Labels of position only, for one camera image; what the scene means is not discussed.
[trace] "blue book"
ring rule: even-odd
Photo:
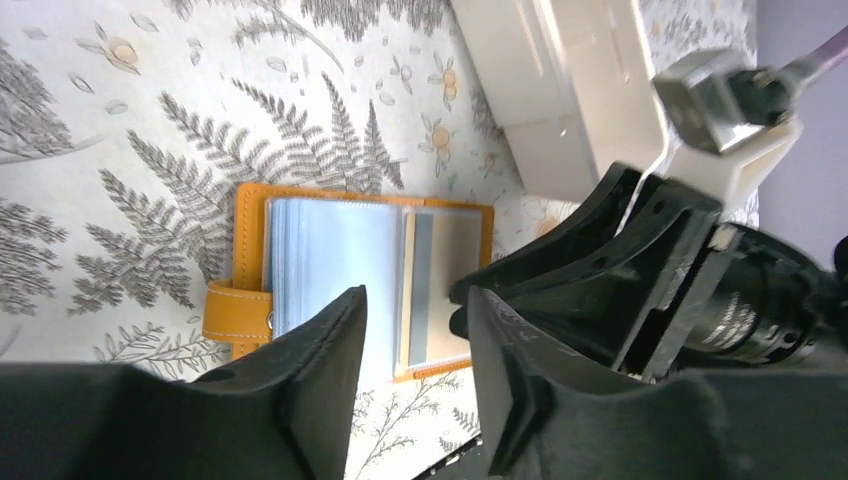
[[[402,288],[401,207],[313,198],[271,202],[269,285],[274,336],[342,292],[365,285],[368,326],[360,387],[393,378]]]

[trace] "floral tablecloth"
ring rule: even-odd
[[[753,55],[754,7],[642,0],[657,68]],[[494,204],[496,255],[574,209],[522,190],[445,0],[0,0],[4,361],[226,361],[199,321],[247,181]],[[475,412],[468,370],[360,392],[347,477],[414,476]]]

